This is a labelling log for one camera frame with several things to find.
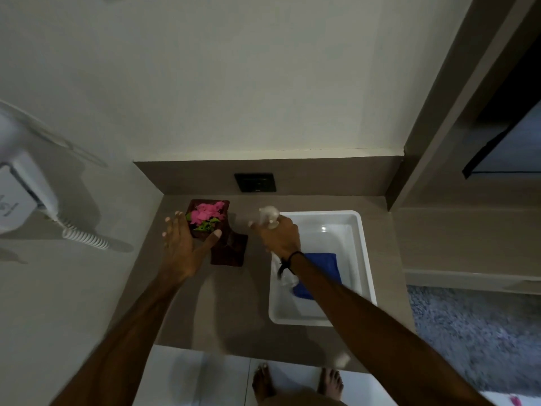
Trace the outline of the white plastic tub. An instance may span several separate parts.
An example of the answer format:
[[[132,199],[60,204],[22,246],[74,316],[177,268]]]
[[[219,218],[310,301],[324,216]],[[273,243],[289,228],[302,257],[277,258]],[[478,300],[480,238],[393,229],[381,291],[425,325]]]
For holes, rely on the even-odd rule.
[[[342,285],[376,305],[362,220],[355,211],[283,211],[299,227],[302,251],[335,254]],[[331,327],[320,306],[294,295],[297,277],[284,270],[278,278],[280,259],[271,255],[268,315],[280,325]]]

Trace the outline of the person's left hand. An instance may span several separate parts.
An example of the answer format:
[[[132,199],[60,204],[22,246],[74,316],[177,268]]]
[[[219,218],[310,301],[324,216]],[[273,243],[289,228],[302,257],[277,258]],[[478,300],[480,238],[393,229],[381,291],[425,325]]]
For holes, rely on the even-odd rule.
[[[165,222],[166,229],[161,234],[164,255],[159,277],[171,285],[180,285],[198,272],[205,258],[197,257],[197,247],[183,212],[176,211]]]

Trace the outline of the person's left forearm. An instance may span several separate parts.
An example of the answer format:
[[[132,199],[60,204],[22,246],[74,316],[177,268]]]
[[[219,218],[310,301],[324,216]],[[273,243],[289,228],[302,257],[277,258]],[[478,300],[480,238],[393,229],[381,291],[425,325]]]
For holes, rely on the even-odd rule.
[[[190,276],[159,273],[50,406],[132,406],[166,313]]]

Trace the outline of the person's right forearm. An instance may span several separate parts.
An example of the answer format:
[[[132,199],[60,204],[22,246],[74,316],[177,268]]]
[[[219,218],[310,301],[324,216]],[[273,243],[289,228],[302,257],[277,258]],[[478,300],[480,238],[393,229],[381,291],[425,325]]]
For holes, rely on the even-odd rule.
[[[350,352],[398,406],[494,406],[428,343],[306,257],[292,269]]]

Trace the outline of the person's right hand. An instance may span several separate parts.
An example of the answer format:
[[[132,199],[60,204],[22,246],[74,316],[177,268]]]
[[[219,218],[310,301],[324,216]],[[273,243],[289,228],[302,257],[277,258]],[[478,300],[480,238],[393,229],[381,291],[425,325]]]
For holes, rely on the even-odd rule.
[[[293,252],[301,251],[299,229],[290,218],[283,215],[280,218],[280,226],[276,229],[281,235],[282,254],[277,255],[283,259],[287,259]]]

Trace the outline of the person's foot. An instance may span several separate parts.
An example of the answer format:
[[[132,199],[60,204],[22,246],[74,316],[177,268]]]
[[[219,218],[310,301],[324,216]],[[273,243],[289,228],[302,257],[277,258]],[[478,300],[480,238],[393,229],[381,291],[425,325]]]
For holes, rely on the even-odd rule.
[[[262,406],[266,400],[277,395],[268,363],[258,365],[253,375],[252,388],[257,406]]]
[[[343,382],[339,370],[322,368],[316,392],[332,400],[341,402]]]

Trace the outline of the black wall socket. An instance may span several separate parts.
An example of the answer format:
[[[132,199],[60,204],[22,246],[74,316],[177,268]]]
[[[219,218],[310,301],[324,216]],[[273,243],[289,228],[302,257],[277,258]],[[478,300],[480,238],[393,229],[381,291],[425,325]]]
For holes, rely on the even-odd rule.
[[[242,193],[274,193],[276,184],[272,173],[235,173],[234,178]]]

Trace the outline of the person's right foot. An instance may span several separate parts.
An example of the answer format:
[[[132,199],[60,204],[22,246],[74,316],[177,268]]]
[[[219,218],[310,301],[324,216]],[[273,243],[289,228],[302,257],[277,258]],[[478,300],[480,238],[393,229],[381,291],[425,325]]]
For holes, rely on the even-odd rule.
[[[332,400],[341,402],[343,382],[339,370],[322,368],[316,392]]]

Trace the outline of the white spray bottle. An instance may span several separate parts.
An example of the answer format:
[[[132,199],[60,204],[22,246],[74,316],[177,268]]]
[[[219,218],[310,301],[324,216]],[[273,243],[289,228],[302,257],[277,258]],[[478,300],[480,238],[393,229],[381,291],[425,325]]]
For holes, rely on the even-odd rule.
[[[274,206],[264,206],[259,208],[259,221],[258,225],[267,229],[274,230],[280,226],[281,220],[280,211]],[[283,259],[275,254],[262,240],[263,245],[265,246],[266,252],[269,252],[271,255],[271,262],[274,264],[274,269],[272,269],[272,274],[275,274],[280,285],[289,289],[296,287],[300,281],[297,275],[290,269],[290,263],[288,259]]]

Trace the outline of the grey shaggy rug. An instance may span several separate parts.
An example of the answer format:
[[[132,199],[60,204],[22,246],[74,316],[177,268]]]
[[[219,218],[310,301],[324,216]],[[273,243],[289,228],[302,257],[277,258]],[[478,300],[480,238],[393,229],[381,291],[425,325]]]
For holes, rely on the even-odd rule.
[[[541,397],[541,295],[407,290],[417,334],[477,390]]]

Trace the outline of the white wall-mounted hair dryer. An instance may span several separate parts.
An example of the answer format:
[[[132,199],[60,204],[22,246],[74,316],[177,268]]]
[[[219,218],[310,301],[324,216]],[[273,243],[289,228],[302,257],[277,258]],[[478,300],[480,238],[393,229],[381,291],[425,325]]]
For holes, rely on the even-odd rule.
[[[22,227],[35,211],[59,223],[59,202],[30,151],[33,138],[49,139],[42,125],[0,101],[0,235]]]

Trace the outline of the black wristband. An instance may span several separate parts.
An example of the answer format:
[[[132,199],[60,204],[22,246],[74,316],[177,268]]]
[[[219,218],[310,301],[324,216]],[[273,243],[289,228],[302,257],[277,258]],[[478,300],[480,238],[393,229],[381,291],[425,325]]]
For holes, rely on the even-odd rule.
[[[296,273],[292,269],[292,262],[295,256],[301,256],[304,257],[304,253],[301,251],[295,251],[293,252],[287,259],[280,259],[280,267],[277,271],[277,279],[281,280],[283,273],[288,270],[292,275],[297,276]]]

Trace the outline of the dark vase with pink flowers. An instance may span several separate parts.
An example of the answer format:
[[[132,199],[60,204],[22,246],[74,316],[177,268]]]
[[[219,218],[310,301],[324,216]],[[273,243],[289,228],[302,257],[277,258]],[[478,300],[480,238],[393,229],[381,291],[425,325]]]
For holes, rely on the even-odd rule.
[[[211,249],[212,265],[241,267],[245,260],[248,236],[232,229],[228,219],[229,205],[230,202],[223,199],[193,199],[188,206],[186,218],[195,239],[205,241],[213,231],[222,231],[220,240]]]

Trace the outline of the person's left foot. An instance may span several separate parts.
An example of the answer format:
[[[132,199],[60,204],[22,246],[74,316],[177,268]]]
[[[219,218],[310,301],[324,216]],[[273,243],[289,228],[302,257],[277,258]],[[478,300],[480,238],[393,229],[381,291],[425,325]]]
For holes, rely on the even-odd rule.
[[[252,388],[257,406],[262,406],[266,400],[277,395],[268,363],[258,365],[253,375]]]

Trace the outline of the blue cloth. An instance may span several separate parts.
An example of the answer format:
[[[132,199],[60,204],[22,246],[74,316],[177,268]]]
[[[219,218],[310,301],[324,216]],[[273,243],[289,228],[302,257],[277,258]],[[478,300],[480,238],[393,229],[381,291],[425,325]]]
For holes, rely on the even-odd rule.
[[[335,253],[301,253],[299,254],[306,257],[313,265],[315,265],[320,271],[333,280],[335,283],[342,285],[342,277],[338,268],[337,258]],[[304,286],[304,284],[298,280],[297,284],[292,287],[292,294],[300,299],[314,300],[312,294]]]

